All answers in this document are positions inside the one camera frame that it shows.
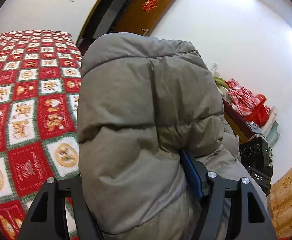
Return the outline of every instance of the pile of clothes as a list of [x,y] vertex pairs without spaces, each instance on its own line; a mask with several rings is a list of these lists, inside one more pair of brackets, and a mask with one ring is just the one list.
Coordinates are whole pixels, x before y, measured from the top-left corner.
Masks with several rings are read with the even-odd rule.
[[235,79],[225,82],[222,78],[215,77],[215,82],[223,99],[246,122],[256,124],[260,128],[256,132],[260,133],[272,147],[279,138],[276,106],[267,107],[264,95],[254,95],[252,91],[240,86]]

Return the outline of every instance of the door handle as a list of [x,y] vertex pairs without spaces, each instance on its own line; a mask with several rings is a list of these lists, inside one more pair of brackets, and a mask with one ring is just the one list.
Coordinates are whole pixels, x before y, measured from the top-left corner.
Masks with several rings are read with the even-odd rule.
[[141,30],[144,31],[143,36],[146,36],[147,35],[147,32],[149,31],[148,28],[146,30],[141,28]]

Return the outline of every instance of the red door decoration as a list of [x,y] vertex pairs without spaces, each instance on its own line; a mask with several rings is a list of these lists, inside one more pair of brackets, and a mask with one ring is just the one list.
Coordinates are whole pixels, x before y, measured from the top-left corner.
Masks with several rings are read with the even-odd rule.
[[143,11],[150,12],[151,10],[155,9],[157,7],[157,2],[158,0],[147,0],[147,2],[143,4]]

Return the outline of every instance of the doorway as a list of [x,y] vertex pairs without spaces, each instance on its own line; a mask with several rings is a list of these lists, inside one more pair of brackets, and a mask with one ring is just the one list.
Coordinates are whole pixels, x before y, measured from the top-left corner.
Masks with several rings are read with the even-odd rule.
[[89,46],[100,36],[112,33],[132,0],[100,0],[87,24],[81,31],[78,48],[84,55]]

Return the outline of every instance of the door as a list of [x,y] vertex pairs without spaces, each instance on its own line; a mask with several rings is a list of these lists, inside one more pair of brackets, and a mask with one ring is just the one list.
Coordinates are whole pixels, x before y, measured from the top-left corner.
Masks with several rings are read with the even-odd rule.
[[149,36],[175,0],[132,0],[113,32]]

